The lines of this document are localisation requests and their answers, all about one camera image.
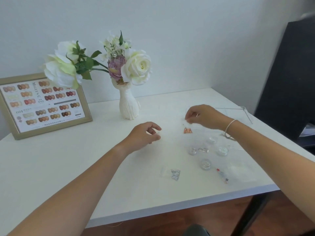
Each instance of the wooden floor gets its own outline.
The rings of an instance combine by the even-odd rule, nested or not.
[[[132,219],[85,229],[82,236],[180,236],[193,223],[203,225],[211,236],[228,236],[251,197]],[[258,216],[246,236],[296,236],[315,229],[309,220],[281,191]]]

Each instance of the person's right arm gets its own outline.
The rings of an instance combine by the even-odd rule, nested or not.
[[[225,131],[233,120],[208,105],[191,107],[185,119]],[[239,121],[228,128],[244,150],[264,169],[284,194],[315,222],[315,162],[279,145]]]

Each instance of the purple peony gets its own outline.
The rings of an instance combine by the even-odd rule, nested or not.
[[[117,80],[122,78],[121,67],[127,62],[123,55],[118,55],[116,58],[108,60],[108,72],[109,75]]]

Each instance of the forearm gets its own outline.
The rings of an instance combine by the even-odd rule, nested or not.
[[[235,121],[227,131],[287,197],[315,222],[315,163]]]
[[[125,157],[120,145],[112,148],[34,210],[9,236],[79,236]]]

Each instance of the white bracelet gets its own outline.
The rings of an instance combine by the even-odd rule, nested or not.
[[[230,126],[234,121],[236,121],[236,119],[234,119],[232,122],[230,122],[230,124],[229,124],[229,125],[226,127],[226,129],[225,129],[224,135],[225,135],[226,138],[231,138],[231,136],[228,137],[228,136],[226,135],[226,131],[227,131],[227,129],[229,128],[229,126]]]

